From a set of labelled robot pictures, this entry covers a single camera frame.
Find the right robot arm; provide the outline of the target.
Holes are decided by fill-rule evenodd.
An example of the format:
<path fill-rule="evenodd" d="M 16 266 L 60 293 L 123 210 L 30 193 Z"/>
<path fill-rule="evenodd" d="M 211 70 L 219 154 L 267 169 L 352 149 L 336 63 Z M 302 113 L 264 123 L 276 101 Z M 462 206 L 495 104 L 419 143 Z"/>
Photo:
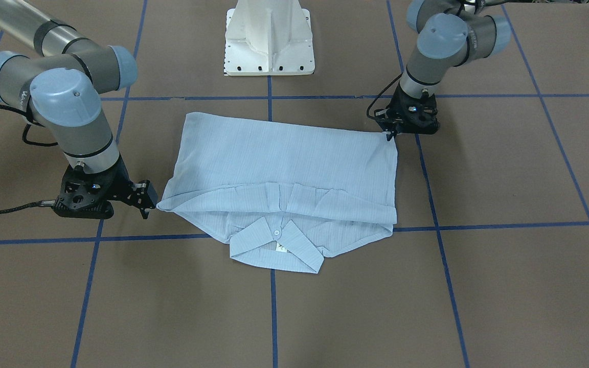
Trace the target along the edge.
<path fill-rule="evenodd" d="M 56 199 L 0 210 L 51 208 L 65 218 L 109 219 L 113 201 L 138 208 L 143 219 L 156 207 L 150 181 L 133 182 L 101 107 L 101 94 L 132 86 L 138 77 L 133 55 L 102 46 L 70 24 L 24 1 L 0 1 L 0 29 L 33 48 L 39 58 L 0 51 L 0 109 L 49 129 L 68 161 Z"/>

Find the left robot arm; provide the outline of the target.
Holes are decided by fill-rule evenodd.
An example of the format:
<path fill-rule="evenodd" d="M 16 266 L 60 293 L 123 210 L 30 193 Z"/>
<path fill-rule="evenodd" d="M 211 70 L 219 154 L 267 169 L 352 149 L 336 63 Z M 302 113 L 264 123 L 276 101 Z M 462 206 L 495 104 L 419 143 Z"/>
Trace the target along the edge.
<path fill-rule="evenodd" d="M 393 96 L 383 109 L 366 115 L 386 134 L 436 133 L 436 93 L 452 67 L 500 53 L 509 44 L 512 28 L 502 16 L 481 15 L 489 1 L 413 1 L 406 22 L 417 33 L 415 47 L 399 76 L 391 81 Z"/>

